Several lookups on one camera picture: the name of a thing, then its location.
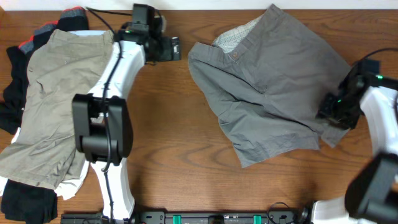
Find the grey shorts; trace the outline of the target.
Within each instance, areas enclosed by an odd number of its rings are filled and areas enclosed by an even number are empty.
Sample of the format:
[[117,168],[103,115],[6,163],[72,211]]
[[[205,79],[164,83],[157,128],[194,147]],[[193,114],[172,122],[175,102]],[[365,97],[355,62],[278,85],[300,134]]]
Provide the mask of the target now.
[[317,117],[348,74],[321,37],[275,5],[258,18],[196,43],[190,74],[243,167],[294,149],[337,145],[344,128]]

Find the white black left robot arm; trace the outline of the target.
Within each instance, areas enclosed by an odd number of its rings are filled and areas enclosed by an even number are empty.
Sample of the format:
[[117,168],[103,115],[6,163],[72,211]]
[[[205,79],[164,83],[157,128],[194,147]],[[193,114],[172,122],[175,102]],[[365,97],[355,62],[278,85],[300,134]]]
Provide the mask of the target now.
[[75,223],[132,223],[132,196],[127,158],[133,130],[127,96],[141,68],[149,61],[181,59],[178,37],[135,34],[121,30],[115,36],[111,57],[98,82],[72,100],[75,145],[96,172],[103,197],[103,211],[74,218]]

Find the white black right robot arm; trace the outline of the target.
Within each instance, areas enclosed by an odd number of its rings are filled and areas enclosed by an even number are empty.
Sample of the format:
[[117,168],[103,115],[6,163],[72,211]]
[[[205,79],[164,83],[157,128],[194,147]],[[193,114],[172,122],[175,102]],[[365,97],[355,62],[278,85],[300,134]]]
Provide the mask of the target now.
[[333,112],[355,108],[366,117],[373,158],[344,196],[313,204],[310,223],[397,223],[397,80],[373,72],[351,72],[339,87]]

